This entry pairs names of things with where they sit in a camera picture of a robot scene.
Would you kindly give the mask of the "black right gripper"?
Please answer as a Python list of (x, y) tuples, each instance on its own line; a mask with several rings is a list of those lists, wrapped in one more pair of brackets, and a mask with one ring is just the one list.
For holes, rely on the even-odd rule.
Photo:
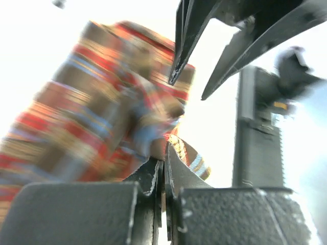
[(283, 42), (326, 22), (326, 0), (217, 1), (182, 0), (176, 12), (175, 54), (169, 84), (174, 85), (187, 65), (211, 18), (228, 26), (254, 18), (235, 33), (223, 50), (202, 93), (204, 101), (229, 77)]

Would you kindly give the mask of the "plaid long sleeve shirt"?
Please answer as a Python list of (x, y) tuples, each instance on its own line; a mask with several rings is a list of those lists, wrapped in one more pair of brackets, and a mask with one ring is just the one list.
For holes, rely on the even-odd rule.
[(174, 85), (174, 43), (129, 21), (90, 22), (63, 65), (1, 142), (1, 219), (33, 182), (122, 181), (170, 143), (198, 177), (211, 173), (179, 138), (195, 68)]

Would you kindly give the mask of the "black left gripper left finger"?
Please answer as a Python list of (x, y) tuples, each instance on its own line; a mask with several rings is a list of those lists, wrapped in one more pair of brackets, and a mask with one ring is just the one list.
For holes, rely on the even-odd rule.
[(1, 244), (157, 244), (160, 163), (122, 182), (38, 183), (15, 197)]

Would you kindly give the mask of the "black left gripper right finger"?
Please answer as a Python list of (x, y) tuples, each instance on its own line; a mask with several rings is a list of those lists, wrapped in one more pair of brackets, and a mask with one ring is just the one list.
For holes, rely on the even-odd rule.
[(307, 207), (288, 188), (212, 188), (180, 161), (165, 158), (171, 244), (319, 244)]

